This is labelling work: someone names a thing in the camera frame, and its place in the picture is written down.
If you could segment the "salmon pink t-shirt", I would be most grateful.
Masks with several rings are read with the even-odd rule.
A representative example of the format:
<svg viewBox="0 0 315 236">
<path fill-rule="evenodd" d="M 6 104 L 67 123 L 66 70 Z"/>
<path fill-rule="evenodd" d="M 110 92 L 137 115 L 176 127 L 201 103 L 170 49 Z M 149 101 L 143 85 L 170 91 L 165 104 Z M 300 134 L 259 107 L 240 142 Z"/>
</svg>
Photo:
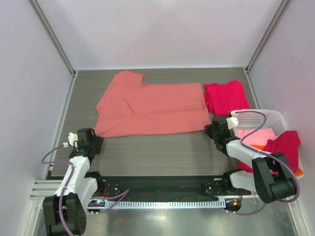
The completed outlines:
<svg viewBox="0 0 315 236">
<path fill-rule="evenodd" d="M 196 132 L 211 123 L 200 83 L 144 84 L 128 70 L 113 77 L 98 102 L 103 138 Z"/>
</svg>

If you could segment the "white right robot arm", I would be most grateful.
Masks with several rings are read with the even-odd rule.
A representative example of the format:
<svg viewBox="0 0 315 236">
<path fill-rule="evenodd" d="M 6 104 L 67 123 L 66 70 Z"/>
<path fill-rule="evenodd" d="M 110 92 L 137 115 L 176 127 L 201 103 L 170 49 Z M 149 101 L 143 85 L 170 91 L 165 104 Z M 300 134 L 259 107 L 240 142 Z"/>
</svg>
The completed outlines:
<svg viewBox="0 0 315 236">
<path fill-rule="evenodd" d="M 238 159 L 252 168 L 223 174 L 222 189 L 234 194 L 239 189 L 256 193 L 266 204 L 280 201 L 294 202 L 300 195 L 300 185 L 286 156 L 281 152 L 270 153 L 258 150 L 236 137 L 232 129 L 238 125 L 235 116 L 214 116 L 205 127 L 206 135 L 212 139 L 218 151 Z"/>
</svg>

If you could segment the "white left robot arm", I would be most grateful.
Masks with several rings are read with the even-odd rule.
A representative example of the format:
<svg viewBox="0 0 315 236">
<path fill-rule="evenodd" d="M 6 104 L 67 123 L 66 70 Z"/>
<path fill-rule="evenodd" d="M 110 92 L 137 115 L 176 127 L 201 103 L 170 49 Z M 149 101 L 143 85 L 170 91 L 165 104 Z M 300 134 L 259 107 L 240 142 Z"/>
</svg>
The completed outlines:
<svg viewBox="0 0 315 236">
<path fill-rule="evenodd" d="M 105 189 L 99 172 L 89 172 L 96 155 L 100 154 L 103 138 L 92 128 L 69 133 L 63 147 L 73 149 L 63 180 L 52 196 L 45 197 L 43 213 L 49 236 L 81 236 L 87 225 L 86 210 L 92 196 L 100 196 Z"/>
</svg>

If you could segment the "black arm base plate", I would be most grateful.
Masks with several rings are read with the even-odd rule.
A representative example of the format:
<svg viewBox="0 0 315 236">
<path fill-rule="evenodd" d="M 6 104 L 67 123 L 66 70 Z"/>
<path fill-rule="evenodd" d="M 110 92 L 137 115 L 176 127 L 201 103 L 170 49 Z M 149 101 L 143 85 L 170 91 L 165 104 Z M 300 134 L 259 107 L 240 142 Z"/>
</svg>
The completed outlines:
<svg viewBox="0 0 315 236">
<path fill-rule="evenodd" d="M 119 202 L 209 202 L 225 200 L 225 208 L 239 210 L 242 201 L 253 196 L 248 190 L 228 191 L 222 175 L 103 177 L 105 200 Z"/>
</svg>

